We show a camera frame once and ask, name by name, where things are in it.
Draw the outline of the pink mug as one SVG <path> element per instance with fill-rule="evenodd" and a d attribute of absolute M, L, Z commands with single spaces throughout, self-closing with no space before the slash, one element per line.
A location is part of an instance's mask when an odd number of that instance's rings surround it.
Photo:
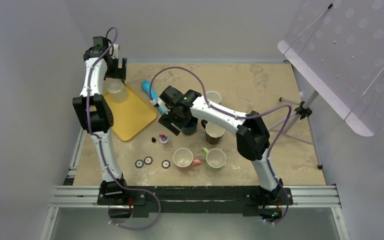
<path fill-rule="evenodd" d="M 188 148 L 179 148 L 172 155 L 173 164 L 181 171 L 189 171 L 202 164 L 202 161 L 195 159 L 194 154 Z"/>

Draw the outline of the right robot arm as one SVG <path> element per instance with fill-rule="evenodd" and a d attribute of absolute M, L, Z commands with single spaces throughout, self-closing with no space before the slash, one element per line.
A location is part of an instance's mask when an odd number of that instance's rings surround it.
<path fill-rule="evenodd" d="M 206 120 L 232 133 L 236 137 L 238 153 L 251 161 L 257 174 L 257 196 L 268 204 L 280 198 L 283 185 L 270 163 L 270 133 L 258 112 L 235 111 L 209 101 L 195 90 L 182 93 L 172 86 L 157 99 L 152 99 L 151 104 L 163 110 L 158 122 L 175 135 L 192 118 Z"/>

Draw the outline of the black mug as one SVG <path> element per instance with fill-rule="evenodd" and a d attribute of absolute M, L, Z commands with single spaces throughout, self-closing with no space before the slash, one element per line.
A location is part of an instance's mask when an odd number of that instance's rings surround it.
<path fill-rule="evenodd" d="M 225 129 L 205 119 L 200 123 L 205 130 L 206 141 L 211 145 L 218 145 L 223 139 Z"/>

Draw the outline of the dark blue mug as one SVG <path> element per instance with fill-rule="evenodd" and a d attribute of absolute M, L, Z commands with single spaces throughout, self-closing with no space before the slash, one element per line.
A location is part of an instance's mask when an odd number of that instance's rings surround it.
<path fill-rule="evenodd" d="M 198 119 L 193 117 L 184 127 L 181 128 L 181 133 L 186 136 L 191 136 L 197 132 Z"/>

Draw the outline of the light green mug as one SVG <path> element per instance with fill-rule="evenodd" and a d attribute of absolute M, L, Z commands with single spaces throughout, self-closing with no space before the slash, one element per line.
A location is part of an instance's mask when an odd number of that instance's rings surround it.
<path fill-rule="evenodd" d="M 207 166 L 211 171 L 219 171 L 226 165 L 227 156 L 225 152 L 221 149 L 208 149 L 206 147 L 203 147 L 202 151 L 204 153 Z"/>

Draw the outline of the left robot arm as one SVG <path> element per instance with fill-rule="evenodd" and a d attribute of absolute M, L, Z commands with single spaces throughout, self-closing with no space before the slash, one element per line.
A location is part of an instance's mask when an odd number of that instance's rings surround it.
<path fill-rule="evenodd" d="M 81 127 L 95 144 L 102 171 L 98 203 L 114 201 L 126 203 L 129 191 L 119 164 L 116 162 L 112 127 L 114 116 L 104 97 L 104 81 L 107 78 L 126 80 L 127 59 L 119 58 L 119 47 L 104 36 L 93 37 L 92 47 L 83 54 L 85 78 L 78 97 L 72 105 Z"/>

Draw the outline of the grey mug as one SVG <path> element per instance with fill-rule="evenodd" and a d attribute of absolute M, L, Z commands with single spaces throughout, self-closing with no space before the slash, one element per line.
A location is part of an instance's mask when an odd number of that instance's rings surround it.
<path fill-rule="evenodd" d="M 207 91 L 206 92 L 206 97 L 209 101 L 215 103 L 215 104 L 220 104 L 221 101 L 222 101 L 222 96 L 220 95 L 220 93 L 218 93 L 217 91 Z"/>

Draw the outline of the cream white mug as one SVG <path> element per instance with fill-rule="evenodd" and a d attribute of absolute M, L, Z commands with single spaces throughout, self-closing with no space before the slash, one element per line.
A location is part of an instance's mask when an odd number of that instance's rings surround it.
<path fill-rule="evenodd" d="M 112 101 L 117 104 L 125 102 L 129 97 L 127 88 L 122 81 L 111 82 L 107 87 L 107 91 Z"/>

